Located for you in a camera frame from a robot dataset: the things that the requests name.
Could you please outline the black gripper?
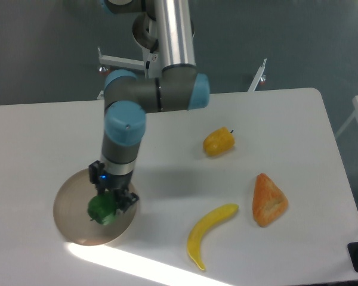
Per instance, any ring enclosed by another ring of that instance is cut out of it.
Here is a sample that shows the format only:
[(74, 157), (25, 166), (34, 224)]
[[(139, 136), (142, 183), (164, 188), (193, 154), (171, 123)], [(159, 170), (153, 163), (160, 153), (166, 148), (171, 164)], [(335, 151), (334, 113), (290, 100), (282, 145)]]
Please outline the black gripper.
[(103, 171), (104, 163), (99, 160), (88, 166), (89, 181), (95, 185), (98, 194), (103, 194), (105, 190), (113, 190), (114, 201), (116, 204), (114, 214), (125, 213), (138, 200), (139, 196), (131, 192), (128, 188), (133, 171), (126, 175), (113, 175)]

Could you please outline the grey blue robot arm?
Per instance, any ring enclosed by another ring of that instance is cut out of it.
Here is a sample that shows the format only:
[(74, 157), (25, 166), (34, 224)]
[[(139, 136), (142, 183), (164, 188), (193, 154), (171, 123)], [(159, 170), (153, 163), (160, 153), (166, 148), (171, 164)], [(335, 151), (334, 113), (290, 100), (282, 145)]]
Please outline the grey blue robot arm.
[(117, 70), (106, 78), (101, 158), (88, 168), (97, 190), (88, 204), (93, 219), (125, 212), (138, 201), (128, 186), (147, 114), (204, 108), (210, 93), (207, 76), (196, 68), (187, 1), (104, 1), (103, 5), (114, 14), (145, 12), (156, 22), (161, 75), (139, 79), (130, 71)]

